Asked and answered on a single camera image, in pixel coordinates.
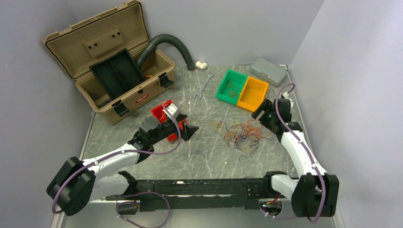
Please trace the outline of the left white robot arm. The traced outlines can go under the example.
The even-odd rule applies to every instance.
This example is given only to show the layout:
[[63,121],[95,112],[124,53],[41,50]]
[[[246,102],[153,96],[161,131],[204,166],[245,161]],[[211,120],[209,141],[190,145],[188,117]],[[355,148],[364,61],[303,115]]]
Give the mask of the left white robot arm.
[[91,159],[71,157],[65,161],[46,189],[52,198],[52,212],[72,216],[87,203],[112,195],[129,200],[136,195],[136,179],[121,169],[138,164],[154,154],[154,145],[174,134],[188,141],[198,131],[198,126],[179,122],[187,116],[180,114],[163,123],[147,117],[132,139],[120,148]]

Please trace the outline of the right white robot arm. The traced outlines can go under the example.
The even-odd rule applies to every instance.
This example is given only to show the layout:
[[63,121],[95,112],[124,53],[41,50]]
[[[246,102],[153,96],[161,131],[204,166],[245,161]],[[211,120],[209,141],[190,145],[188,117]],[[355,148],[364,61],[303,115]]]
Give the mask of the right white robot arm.
[[284,196],[290,200],[292,210],[299,218],[333,217],[339,179],[319,164],[307,145],[302,127],[291,120],[291,102],[283,98],[273,102],[264,99],[251,116],[275,134],[297,171],[297,178],[291,178],[283,171],[266,172],[262,183],[264,195],[274,197],[279,193]]

